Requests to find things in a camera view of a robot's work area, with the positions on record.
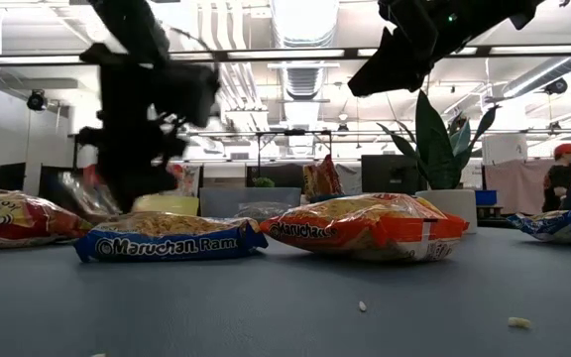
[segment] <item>white wall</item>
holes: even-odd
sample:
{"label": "white wall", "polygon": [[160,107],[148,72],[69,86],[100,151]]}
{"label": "white wall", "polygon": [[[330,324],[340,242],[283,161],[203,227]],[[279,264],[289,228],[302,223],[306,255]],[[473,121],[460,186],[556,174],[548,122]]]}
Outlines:
{"label": "white wall", "polygon": [[32,112],[26,100],[0,90],[0,166],[26,163],[24,191],[39,192],[41,164],[69,167],[73,139],[67,118],[51,112]]}

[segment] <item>ceiling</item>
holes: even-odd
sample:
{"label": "ceiling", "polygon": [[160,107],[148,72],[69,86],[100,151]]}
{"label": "ceiling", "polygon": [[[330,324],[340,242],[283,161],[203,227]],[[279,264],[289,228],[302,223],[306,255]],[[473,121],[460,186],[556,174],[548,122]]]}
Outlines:
{"label": "ceiling", "polygon": [[[215,0],[192,2],[200,9],[198,17],[200,26],[204,22],[203,9],[206,7],[212,9],[214,38],[217,34],[218,10],[223,9],[216,7],[214,4],[216,2]],[[241,0],[241,3],[244,8],[245,45],[249,49],[272,48],[274,40],[269,1]],[[163,21],[181,23],[181,17],[186,16],[178,12],[175,8],[177,4],[157,4],[157,6],[162,10],[160,17]],[[228,40],[233,42],[231,22],[227,24]],[[341,48],[376,47],[383,27],[388,25],[378,16],[376,2],[359,0],[341,1],[337,24],[334,45]],[[67,1],[62,0],[45,2],[0,0],[0,55],[78,54],[93,42],[92,39],[99,36],[102,38],[103,31],[100,20],[89,6],[69,6]],[[169,37],[172,51],[186,50],[186,43],[183,43],[177,34],[169,33]],[[222,42],[217,41],[215,45],[222,47]],[[559,8],[558,1],[548,0],[539,6],[535,19],[522,31],[516,31],[509,21],[504,21],[480,36],[471,45],[488,44],[571,44],[571,3],[565,8]],[[433,106],[442,113],[467,97],[460,102],[460,109],[463,109],[475,123],[482,113],[482,101],[479,95],[469,95],[469,93],[482,84],[491,83],[494,85],[493,95],[499,95],[501,84],[518,78],[547,60],[544,58],[444,59],[436,65],[424,89]],[[325,101],[320,104],[318,120],[327,124],[321,125],[334,129],[336,124],[332,123],[341,122],[338,117],[344,113],[348,117],[345,122],[351,130],[376,130],[375,122],[390,124],[395,118],[405,120],[411,127],[415,93],[394,91],[367,98],[356,98],[351,95],[344,83],[358,70],[362,62],[343,60],[332,65],[335,67],[327,69],[322,90],[317,96],[317,99]],[[283,123],[284,98],[279,71],[270,69],[269,64],[265,62],[250,63],[250,66],[262,103],[268,109],[268,124]],[[47,88],[48,97],[51,99],[73,106],[92,105],[90,103],[98,105],[97,70],[93,66],[2,67],[0,72],[0,80],[6,81],[18,90],[32,89],[31,85],[37,85],[37,79],[49,78],[56,79],[51,81],[50,88]],[[72,85],[71,80],[59,81],[69,78],[75,79],[77,85]],[[506,106],[524,108],[525,115],[523,120],[514,121],[499,117],[498,119],[502,121],[500,127],[543,129],[551,119],[568,116],[571,113],[571,73],[564,78],[569,84],[569,90],[565,94],[548,98],[545,94],[530,93],[517,100],[504,102]],[[450,110],[447,114],[452,115],[453,111]],[[571,123],[566,123],[563,127],[571,127]]]}

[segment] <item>red cap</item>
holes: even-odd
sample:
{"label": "red cap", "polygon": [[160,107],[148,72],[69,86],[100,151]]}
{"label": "red cap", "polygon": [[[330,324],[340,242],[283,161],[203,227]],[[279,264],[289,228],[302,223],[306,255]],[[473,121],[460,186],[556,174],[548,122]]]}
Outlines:
{"label": "red cap", "polygon": [[554,156],[561,156],[564,154],[571,154],[571,144],[561,144],[554,148]]}

